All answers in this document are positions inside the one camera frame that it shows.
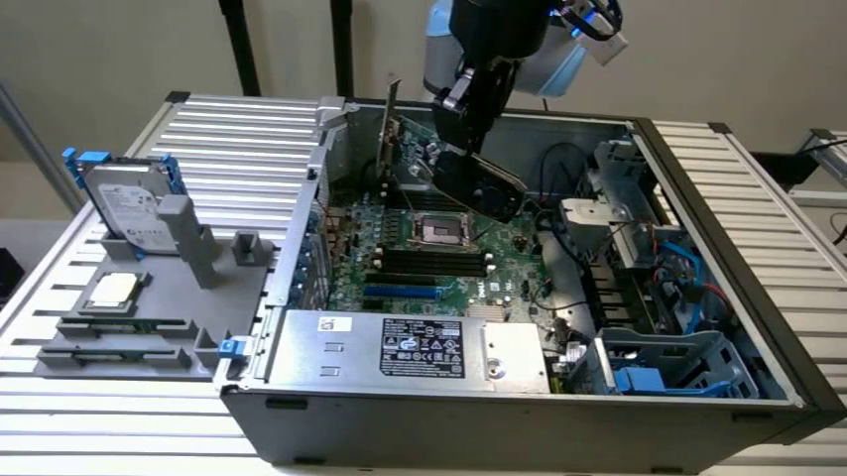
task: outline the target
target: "white wall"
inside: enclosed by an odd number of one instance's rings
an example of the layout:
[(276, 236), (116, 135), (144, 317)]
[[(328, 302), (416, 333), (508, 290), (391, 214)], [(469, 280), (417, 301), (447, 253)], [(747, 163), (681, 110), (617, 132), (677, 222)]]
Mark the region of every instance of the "white wall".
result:
[[(332, 94), (328, 0), (245, 3), (265, 94)], [(420, 98), (428, 4), (355, 0), (359, 96), (383, 96), (396, 75), (401, 96)], [(847, 128), (845, 1), (621, 4), (631, 47), (607, 68), (587, 61), (557, 110), (727, 122), (775, 151), (809, 127)], [(0, 0), (0, 79), (52, 152), (123, 151), (168, 91), (240, 92), (217, 1)], [(8, 142), (0, 134), (0, 150)]]

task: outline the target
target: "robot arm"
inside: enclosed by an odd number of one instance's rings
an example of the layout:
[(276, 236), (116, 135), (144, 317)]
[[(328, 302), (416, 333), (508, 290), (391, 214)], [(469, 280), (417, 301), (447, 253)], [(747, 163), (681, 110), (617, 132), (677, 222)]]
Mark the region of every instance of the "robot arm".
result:
[(435, 128), (448, 150), (429, 161), (425, 179), (499, 221), (520, 209), (525, 188), (477, 156), (485, 134), (515, 88), (561, 95), (585, 52), (605, 64), (623, 49), (616, 0), (607, 5), (599, 0), (441, 0), (432, 8), (424, 85), (435, 94)]

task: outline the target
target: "cable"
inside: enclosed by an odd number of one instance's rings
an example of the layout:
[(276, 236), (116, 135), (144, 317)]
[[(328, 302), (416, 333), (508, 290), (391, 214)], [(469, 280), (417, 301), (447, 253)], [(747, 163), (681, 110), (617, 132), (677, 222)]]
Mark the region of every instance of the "cable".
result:
[[(541, 155), (541, 164), (539, 166), (539, 201), (540, 202), (544, 202), (544, 200), (549, 198), (549, 196), (547, 197), (544, 196), (544, 168), (547, 166), (547, 158), (559, 147), (571, 147), (572, 149), (576, 149), (583, 156), (583, 160), (585, 159), (585, 155), (588, 154), (583, 150), (583, 148), (577, 146), (576, 144), (573, 144), (572, 142), (557, 142), (556, 144), (553, 144), (551, 147), (547, 148), (547, 150), (544, 151), (544, 154)], [(551, 190), (553, 189), (553, 186), (555, 186), (555, 181), (553, 183), (551, 183)]]
[[(568, 179), (568, 187), (571, 187), (571, 185), (572, 185), (573, 189), (576, 189), (577, 181), (573, 179), (573, 176), (571, 175), (571, 171), (568, 171), (568, 167), (561, 162), (559, 162), (559, 169), (561, 170), (561, 173), (565, 175), (565, 179)], [(551, 187), (547, 190), (547, 197), (548, 198), (553, 194), (553, 187), (555, 186), (556, 186), (556, 176), (553, 176), (553, 179), (551, 180)]]
[(551, 231), (553, 232), (553, 237), (556, 238), (556, 241), (559, 242), (559, 246), (561, 246), (563, 251), (573, 260), (573, 263), (580, 268), (583, 268), (583, 271), (585, 272), (585, 274), (588, 274), (591, 272), (591, 269), (588, 265), (585, 264), (585, 262), (577, 257), (577, 255), (575, 255), (573, 251), (571, 251), (571, 247), (568, 246), (565, 237), (561, 235), (561, 231), (559, 230), (559, 227), (557, 227), (559, 220), (556, 220), (556, 216), (559, 216), (559, 213), (553, 213), (553, 219), (551, 220)]
[(828, 149), (829, 147), (840, 146), (841, 144), (847, 144), (847, 139), (840, 139), (837, 141), (829, 142), (828, 144), (820, 144), (819, 146), (809, 147), (808, 149), (803, 149), (795, 155), (801, 156), (808, 154), (809, 152), (821, 151), (824, 149)]
[(491, 231), (491, 228), (493, 228), (493, 225), (496, 225), (497, 222), (492, 222), (484, 230), (481, 230), (479, 233), (476, 233), (476, 236), (473, 238), (471, 238), (471, 243), (473, 243), (479, 238), (481, 238), (483, 236), (485, 236), (485, 233), (488, 233), (488, 231)]
[(587, 300), (577, 300), (576, 302), (571, 302), (569, 304), (561, 305), (559, 307), (547, 307), (543, 304), (539, 303), (539, 291), (541, 290), (541, 288), (548, 285), (551, 282), (551, 280), (545, 280), (544, 283), (536, 287), (535, 291), (532, 292), (532, 304), (543, 310), (549, 310), (549, 311), (557, 311), (557, 310), (565, 310), (569, 309), (571, 307), (576, 307), (577, 305), (588, 305), (588, 301)]
[(715, 293), (717, 295), (717, 297), (720, 298), (720, 301), (724, 303), (724, 307), (727, 308), (728, 312), (732, 312), (732, 305), (729, 304), (729, 298), (727, 297), (725, 293), (721, 291), (720, 288), (717, 288), (713, 284), (711, 283), (705, 283), (703, 285), (703, 288), (709, 290), (712, 293)]
[(844, 228), (839, 231), (837, 227), (835, 226), (835, 217), (836, 216), (847, 216), (847, 212), (845, 211), (839, 211), (839, 212), (832, 213), (829, 215), (829, 226), (832, 227), (832, 231), (835, 231), (835, 233), (837, 233), (837, 237), (832, 241), (832, 244), (835, 246), (840, 245), (841, 241), (844, 241), (844, 239), (847, 239), (847, 223), (844, 224)]
[(368, 168), (371, 166), (376, 165), (376, 158), (369, 159), (363, 165), (361, 165), (361, 169), (359, 170), (359, 186), (363, 185), (364, 181), (365, 181), (365, 174), (368, 172)]

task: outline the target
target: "slotted metal surface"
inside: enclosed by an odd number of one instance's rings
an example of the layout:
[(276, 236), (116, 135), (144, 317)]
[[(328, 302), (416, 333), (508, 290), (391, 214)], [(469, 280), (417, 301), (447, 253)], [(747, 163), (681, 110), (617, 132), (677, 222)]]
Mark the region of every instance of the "slotted metal surface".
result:
[[(317, 109), (313, 102), (192, 96), (184, 105), (163, 107), (129, 153), (159, 156), (181, 149), (177, 157), (188, 164), (185, 183), (216, 235), (229, 236), (240, 226), (259, 227), (279, 244), (296, 182), (304, 174), (300, 169), (316, 141)], [(657, 125), (680, 158), (695, 161), (693, 167), (703, 168), (703, 161), (741, 164), (727, 139), (705, 125)], [(821, 263), (805, 234), (789, 228), (792, 220), (775, 213), (779, 205), (756, 186), (756, 177), (744, 177), (739, 167), (691, 174), (703, 174), (705, 182), (697, 188), (712, 200), (709, 204), (720, 205), (721, 217), (763, 219), (752, 229), (744, 220), (727, 221), (745, 257), (777, 259), (789, 252), (799, 260), (796, 266), (760, 261), (757, 275), (773, 299), (777, 296), (792, 306), (783, 310), (784, 317), (847, 401), (847, 339), (840, 337), (847, 336), (847, 320), (844, 301), (837, 300), (843, 298), (843, 277)], [(737, 177), (721, 181), (712, 176)], [(59, 315), (71, 309), (103, 259), (96, 243), (103, 231), (88, 206), (0, 314), (0, 475), (357, 473), (355, 468), (272, 468), (261, 462), (211, 384), (63, 381), (30, 376), (34, 356), (53, 336)], [(804, 259), (815, 266), (804, 266)], [(801, 298), (812, 283), (823, 307)], [(828, 284), (827, 290), (819, 283)], [(844, 465), (847, 424), (841, 423), (797, 445), (749, 448), (703, 474), (829, 476), (844, 474)]]
[[(656, 127), (827, 381), (847, 402), (847, 263), (841, 255), (732, 135), (715, 133), (707, 124), (656, 122)], [(696, 157), (697, 162), (687, 157)], [(835, 466), (831, 474), (844, 474), (845, 427), (841, 422), (788, 447), (751, 448), (729, 461)], [(796, 474), (829, 474), (827, 471), (796, 469)]]

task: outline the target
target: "blue clip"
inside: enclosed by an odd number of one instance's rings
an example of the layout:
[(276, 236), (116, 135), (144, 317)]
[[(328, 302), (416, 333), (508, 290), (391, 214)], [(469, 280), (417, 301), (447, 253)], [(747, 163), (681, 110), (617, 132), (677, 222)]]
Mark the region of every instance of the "blue clip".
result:
[(704, 389), (668, 389), (661, 381), (659, 369), (652, 367), (624, 367), (613, 372), (617, 390), (628, 395), (667, 395), (672, 397), (723, 397), (732, 383), (716, 382)]
[(185, 191), (185, 183), (183, 182), (183, 173), (180, 172), (180, 165), (171, 154), (165, 154), (161, 158), (161, 165), (168, 171), (168, 178), (171, 179), (171, 192), (181, 195), (188, 194)]
[(245, 358), (244, 349), (247, 343), (243, 340), (224, 339), (217, 347), (217, 356), (221, 359), (241, 360)]
[(103, 164), (111, 161), (111, 152), (84, 151), (77, 157), (79, 164)]
[(80, 190), (85, 190), (85, 179), (77, 168), (77, 150), (73, 147), (68, 147), (63, 150), (63, 157), (65, 158), (65, 169), (71, 173), (71, 177), (75, 180), (75, 184)]

